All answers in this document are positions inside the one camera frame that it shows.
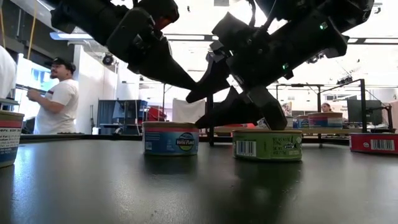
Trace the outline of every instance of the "tuna can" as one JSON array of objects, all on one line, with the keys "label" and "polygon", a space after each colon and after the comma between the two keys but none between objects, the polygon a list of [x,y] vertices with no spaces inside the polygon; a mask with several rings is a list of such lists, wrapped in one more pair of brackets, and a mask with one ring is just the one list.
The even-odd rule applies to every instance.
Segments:
[{"label": "tuna can", "polygon": [[0,111],[0,167],[13,165],[17,157],[24,115]]},{"label": "tuna can", "polygon": [[297,118],[293,118],[293,129],[298,129],[299,128],[299,122],[297,121]]},{"label": "tuna can", "polygon": [[310,128],[310,123],[308,121],[307,115],[297,116],[297,124],[298,124],[298,128],[300,128],[300,129]]},{"label": "tuna can", "polygon": [[343,113],[310,113],[308,120],[310,128],[343,129]]},{"label": "tuna can", "polygon": [[301,161],[301,131],[233,131],[235,158],[258,161]]},{"label": "tuna can", "polygon": [[192,156],[198,154],[199,129],[193,123],[143,122],[144,154]]}]

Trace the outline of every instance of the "black cap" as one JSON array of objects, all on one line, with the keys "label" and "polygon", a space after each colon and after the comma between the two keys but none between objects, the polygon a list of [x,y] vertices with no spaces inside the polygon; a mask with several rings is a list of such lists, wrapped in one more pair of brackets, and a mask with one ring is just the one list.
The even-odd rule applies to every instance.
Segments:
[{"label": "black cap", "polygon": [[76,71],[76,66],[74,64],[72,64],[71,62],[67,62],[66,60],[59,58],[59,57],[55,58],[52,62],[46,63],[46,65],[48,65],[48,66],[64,65],[65,68],[67,68],[67,70],[72,72],[72,74],[73,74],[73,72]]}]

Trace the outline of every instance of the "person in white shirt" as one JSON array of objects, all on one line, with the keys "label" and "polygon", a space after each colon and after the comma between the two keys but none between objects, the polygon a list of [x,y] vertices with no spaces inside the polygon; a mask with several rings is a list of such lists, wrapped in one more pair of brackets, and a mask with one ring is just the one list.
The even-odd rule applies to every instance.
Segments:
[{"label": "person in white shirt", "polygon": [[0,98],[14,97],[17,80],[17,64],[8,51],[0,46]]},{"label": "person in white shirt", "polygon": [[78,83],[72,79],[76,70],[74,64],[61,58],[52,62],[50,78],[60,83],[41,96],[36,90],[29,90],[27,97],[41,106],[36,116],[34,134],[75,133],[74,120],[78,106]]}]

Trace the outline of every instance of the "black robotic arm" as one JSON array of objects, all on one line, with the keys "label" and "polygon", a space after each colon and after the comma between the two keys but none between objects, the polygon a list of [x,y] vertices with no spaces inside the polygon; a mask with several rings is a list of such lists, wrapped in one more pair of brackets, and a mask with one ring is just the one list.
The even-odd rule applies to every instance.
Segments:
[{"label": "black robotic arm", "polygon": [[71,33],[76,26],[127,62],[136,74],[192,90],[195,81],[172,58],[161,30],[179,18],[173,0],[142,0],[132,9],[110,0],[45,0],[52,26]]},{"label": "black robotic arm", "polygon": [[[342,32],[367,21],[374,0],[247,0],[267,15],[261,27],[245,24],[231,14],[213,29],[218,40],[211,44],[209,66],[195,83],[171,57],[161,30],[178,18],[174,0],[134,1],[134,7],[115,6],[109,0],[46,0],[52,25],[64,32],[75,26],[129,64],[129,69],[153,80],[191,90],[188,102],[200,100],[229,87],[231,74],[243,92],[231,87],[227,99],[199,119],[199,128],[255,122],[265,117],[271,129],[284,129],[287,121],[279,102],[267,86],[314,55],[343,56],[349,37]],[[268,33],[274,20],[286,25]]]}]

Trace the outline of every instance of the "black table surface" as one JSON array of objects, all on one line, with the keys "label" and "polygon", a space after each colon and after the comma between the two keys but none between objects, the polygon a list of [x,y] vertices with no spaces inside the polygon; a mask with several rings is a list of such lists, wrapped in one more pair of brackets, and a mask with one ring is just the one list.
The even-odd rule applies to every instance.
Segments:
[{"label": "black table surface", "polygon": [[0,169],[0,223],[397,223],[398,158],[304,145],[303,161],[151,157],[141,142],[27,144]]}]

